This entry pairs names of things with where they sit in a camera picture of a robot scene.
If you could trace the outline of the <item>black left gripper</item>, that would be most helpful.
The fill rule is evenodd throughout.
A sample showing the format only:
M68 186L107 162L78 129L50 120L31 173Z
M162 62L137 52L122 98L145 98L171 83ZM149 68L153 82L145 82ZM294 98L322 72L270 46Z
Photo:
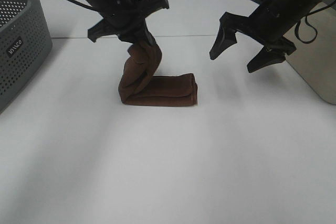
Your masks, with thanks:
M103 0L97 8L102 20L88 29L88 38L116 35L123 42L135 43L139 39L155 44L146 18L161 10L169 9L168 0Z

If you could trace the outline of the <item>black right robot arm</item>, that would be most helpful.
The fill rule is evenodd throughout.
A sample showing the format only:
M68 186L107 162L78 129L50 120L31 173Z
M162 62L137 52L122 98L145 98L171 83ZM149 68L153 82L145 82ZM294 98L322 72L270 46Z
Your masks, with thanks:
M252 73L269 65L282 63L296 51L294 43L284 37L292 27L299 31L302 19L315 14L313 10L323 0L251 0L258 7L249 16L225 12L220 18L216 40L209 52L215 60L224 50L237 43L236 33L242 33L262 44L261 51L247 64Z

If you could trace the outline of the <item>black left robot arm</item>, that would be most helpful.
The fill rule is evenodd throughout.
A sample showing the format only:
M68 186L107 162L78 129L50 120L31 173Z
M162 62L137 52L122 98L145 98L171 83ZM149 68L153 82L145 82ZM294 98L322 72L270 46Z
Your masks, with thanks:
M154 45L155 39L149 32L146 18L161 9L168 9L168 0L86 0L83 4L67 0L85 9L99 13L102 20L88 30L88 38L116 35L120 41L136 43L145 40Z

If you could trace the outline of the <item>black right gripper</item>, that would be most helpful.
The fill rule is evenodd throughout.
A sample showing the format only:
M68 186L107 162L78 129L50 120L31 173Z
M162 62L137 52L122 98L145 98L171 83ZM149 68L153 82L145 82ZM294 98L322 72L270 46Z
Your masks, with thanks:
M286 31L280 27L283 22L272 13L269 4L270 1L261 4L248 17L225 12L220 18L217 37L209 52L210 59L217 59L227 48L236 44L236 33L239 32L264 45L247 64L249 73L284 62L285 53L292 54L296 47L284 37Z

